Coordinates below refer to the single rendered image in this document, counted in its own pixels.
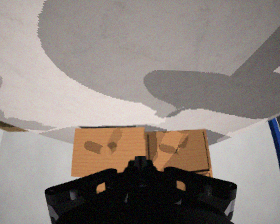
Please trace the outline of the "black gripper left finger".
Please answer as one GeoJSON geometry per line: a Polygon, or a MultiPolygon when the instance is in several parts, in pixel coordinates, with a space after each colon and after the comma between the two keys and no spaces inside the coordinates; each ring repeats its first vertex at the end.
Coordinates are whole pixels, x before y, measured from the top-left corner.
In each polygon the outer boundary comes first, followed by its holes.
{"type": "Polygon", "coordinates": [[[66,211],[102,195],[101,206],[129,203],[133,186],[141,187],[140,156],[128,162],[123,172],[109,168],[97,173],[49,187],[45,197],[51,223],[66,211]],[[136,182],[137,181],[137,182],[136,182]],[[105,190],[97,194],[97,186],[105,182],[105,190]]]}

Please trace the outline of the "small wooden chest of drawers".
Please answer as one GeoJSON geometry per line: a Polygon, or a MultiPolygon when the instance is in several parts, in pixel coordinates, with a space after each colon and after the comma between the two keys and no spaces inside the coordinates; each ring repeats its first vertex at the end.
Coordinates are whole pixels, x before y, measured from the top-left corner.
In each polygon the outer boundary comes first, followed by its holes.
{"type": "Polygon", "coordinates": [[[210,159],[210,152],[209,152],[209,146],[208,146],[208,140],[207,140],[207,134],[206,129],[196,129],[196,130],[179,130],[179,131],[158,131],[158,132],[145,132],[145,149],[146,149],[146,160],[149,160],[148,157],[148,134],[168,134],[168,133],[186,133],[186,132],[201,132],[203,131],[204,135],[204,141],[205,141],[205,147],[206,147],[206,153],[207,153],[207,160],[208,160],[208,168],[205,170],[198,170],[198,171],[190,171],[197,174],[209,174],[210,177],[213,177],[212,174],[212,166],[211,166],[211,159],[210,159]]]}

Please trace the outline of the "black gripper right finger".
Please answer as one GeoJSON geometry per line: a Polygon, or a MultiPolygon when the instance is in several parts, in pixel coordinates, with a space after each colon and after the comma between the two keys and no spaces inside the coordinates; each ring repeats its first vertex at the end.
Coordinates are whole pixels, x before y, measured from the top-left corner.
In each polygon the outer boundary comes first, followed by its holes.
{"type": "Polygon", "coordinates": [[[158,171],[146,156],[140,156],[140,165],[141,187],[149,186],[153,202],[181,204],[181,192],[219,208],[232,219],[237,193],[235,183],[176,167],[158,171]],[[185,191],[177,188],[177,180],[185,184],[185,191]]]}

